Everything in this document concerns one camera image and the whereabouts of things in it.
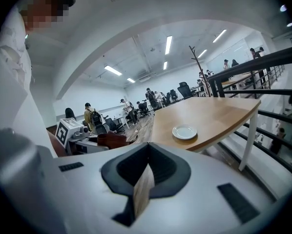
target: white plate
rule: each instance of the white plate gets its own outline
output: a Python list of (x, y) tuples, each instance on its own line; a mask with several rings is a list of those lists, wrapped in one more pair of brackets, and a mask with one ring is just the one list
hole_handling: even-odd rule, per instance
[(180, 125), (172, 129), (172, 133), (179, 139), (190, 139), (196, 136), (197, 130), (189, 125)]

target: white wall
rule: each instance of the white wall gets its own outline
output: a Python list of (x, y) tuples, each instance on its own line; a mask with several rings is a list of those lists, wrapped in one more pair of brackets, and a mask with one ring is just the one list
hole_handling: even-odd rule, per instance
[(124, 96), (127, 96), (124, 89), (97, 82), (90, 83), (89, 81), (77, 80), (62, 99), (54, 102), (54, 109), (56, 116), (60, 116), (69, 107), (77, 117), (84, 114), (84, 105), (89, 102), (98, 111), (107, 112), (108, 109), (112, 111), (117, 109), (115, 107), (118, 107), (121, 111), (123, 104), (120, 103), (120, 100)]
[(210, 62), (211, 60), (216, 58), (218, 55), (222, 54), (224, 51), (231, 48), (234, 44), (239, 42), (241, 39), (244, 39), (245, 37), (249, 36), (252, 32), (254, 32), (253, 29), (250, 29), (244, 26), (240, 27), (238, 30), (236, 30), (234, 33), (230, 35), (227, 41), (224, 41), (221, 44), (219, 44), (218, 47), (214, 51), (212, 51), (210, 55), (206, 57), (205, 63)]
[[(206, 70), (207, 67), (201, 63), (201, 67)], [(161, 76), (151, 78), (145, 82), (136, 81), (136, 83), (125, 88), (128, 99), (133, 105), (136, 105), (137, 101), (141, 101), (145, 98), (146, 88), (150, 88), (152, 91), (162, 92), (165, 95), (170, 90), (174, 89), (178, 94), (179, 98), (183, 98), (181, 93), (177, 90), (180, 86), (180, 82), (185, 81), (189, 87), (196, 87), (197, 79), (199, 79), (199, 67), (197, 64), (191, 65), (190, 67), (181, 68), (177, 71), (170, 71), (164, 73)]]
[(250, 35), (245, 37), (245, 41), (249, 48), (253, 48), (258, 51), (261, 46), (263, 46), (263, 39), (261, 33), (258, 31), (253, 31)]
[(31, 81), (30, 91), (42, 116), (45, 127), (56, 125), (56, 115), (53, 107), (52, 80), (50, 77), (35, 77), (35, 81)]

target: white table leg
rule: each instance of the white table leg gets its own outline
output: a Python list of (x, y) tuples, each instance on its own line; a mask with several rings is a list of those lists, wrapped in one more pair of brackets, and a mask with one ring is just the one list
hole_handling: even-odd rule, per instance
[(257, 118), (258, 118), (258, 109), (255, 111), (253, 116), (250, 118), (248, 140), (247, 140), (247, 144), (246, 144), (246, 148), (244, 151), (242, 161), (240, 162), (240, 165), (238, 168), (240, 171), (242, 171), (245, 168), (249, 154), (250, 154), (252, 146), (253, 146), (253, 142), (254, 142), (254, 138), (255, 138), (255, 131), (257, 128)]
[(238, 84), (236, 84), (236, 90), (239, 90), (239, 83)]

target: white table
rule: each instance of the white table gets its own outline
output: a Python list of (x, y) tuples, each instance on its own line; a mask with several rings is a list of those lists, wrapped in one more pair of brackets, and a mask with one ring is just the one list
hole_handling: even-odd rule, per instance
[(125, 119), (125, 117), (127, 117), (127, 116), (128, 116), (128, 114), (122, 115), (122, 116), (119, 116), (119, 117), (115, 118), (114, 120), (121, 120), (121, 119), (123, 119), (123, 120), (121, 120), (122, 124), (123, 125), (126, 124), (127, 128), (130, 129), (129, 126), (128, 126), (128, 123), (127, 123), (127, 121)]

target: person with backpack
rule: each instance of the person with backpack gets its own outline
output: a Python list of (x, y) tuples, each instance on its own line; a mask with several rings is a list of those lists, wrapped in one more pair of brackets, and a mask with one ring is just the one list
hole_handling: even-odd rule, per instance
[(146, 99), (149, 100), (149, 102), (151, 102), (152, 100), (156, 100), (155, 93), (153, 91), (151, 91), (150, 88), (147, 88), (146, 91), (147, 92), (146, 92), (145, 96), (146, 96)]
[(125, 107), (123, 108), (123, 110), (126, 110), (128, 112), (128, 114), (131, 117), (131, 120), (133, 121), (133, 126), (136, 124), (136, 118), (134, 117), (134, 113), (133, 113), (133, 105), (131, 102), (126, 101), (124, 99), (121, 99), (121, 103), (125, 104)]
[(88, 124), (91, 132), (95, 132), (95, 127), (91, 121), (92, 115), (96, 112), (95, 108), (91, 107), (91, 104), (88, 102), (85, 104), (85, 111), (84, 111), (84, 120)]

